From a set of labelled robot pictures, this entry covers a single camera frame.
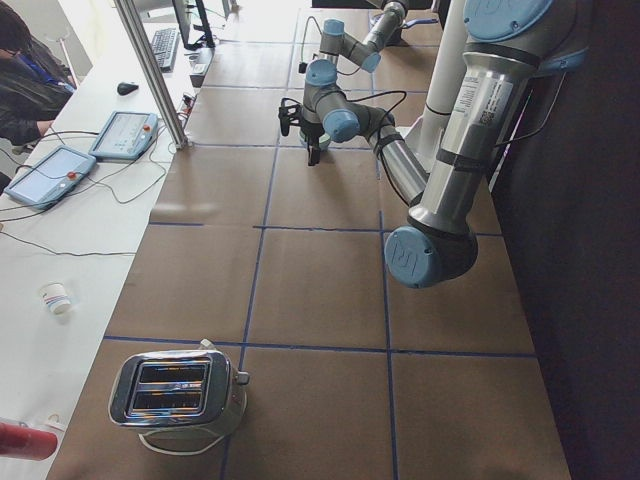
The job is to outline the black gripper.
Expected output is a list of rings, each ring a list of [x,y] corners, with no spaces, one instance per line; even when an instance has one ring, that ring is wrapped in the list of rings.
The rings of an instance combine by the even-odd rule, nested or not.
[[[318,147],[319,136],[325,133],[321,123],[300,120],[300,130],[310,137],[308,151],[308,166],[316,166],[320,162],[321,149]]]

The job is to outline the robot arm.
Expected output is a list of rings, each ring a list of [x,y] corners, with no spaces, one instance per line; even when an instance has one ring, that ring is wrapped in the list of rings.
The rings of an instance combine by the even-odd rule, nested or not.
[[[364,39],[339,20],[325,21],[319,52],[306,68],[303,100],[294,110],[308,161],[330,143],[363,137],[408,205],[404,226],[388,237],[393,277],[425,288],[465,274],[477,241],[467,223],[477,188],[527,82],[577,68],[588,48],[588,1],[454,1],[422,115],[406,131],[392,115],[349,99],[337,83],[347,59],[371,72],[410,5],[383,1]]]
[[[381,60],[380,52],[395,32],[405,25],[411,2],[406,0],[369,1],[369,4],[379,8],[381,14],[362,40],[347,33],[344,22],[341,20],[330,18],[320,25],[313,16],[308,17],[307,22],[313,21],[318,29],[320,46],[309,61],[305,60],[304,46],[301,46],[299,72],[310,73],[311,65],[319,60],[327,60],[330,65],[337,68],[339,59],[343,57],[356,66],[356,72],[364,70],[373,73]]]

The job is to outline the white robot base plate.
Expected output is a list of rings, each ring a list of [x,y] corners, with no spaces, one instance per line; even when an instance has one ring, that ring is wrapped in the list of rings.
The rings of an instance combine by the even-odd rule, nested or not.
[[[423,135],[423,124],[418,122],[411,126],[398,127],[397,130],[416,158],[425,163],[431,143],[429,134]]]

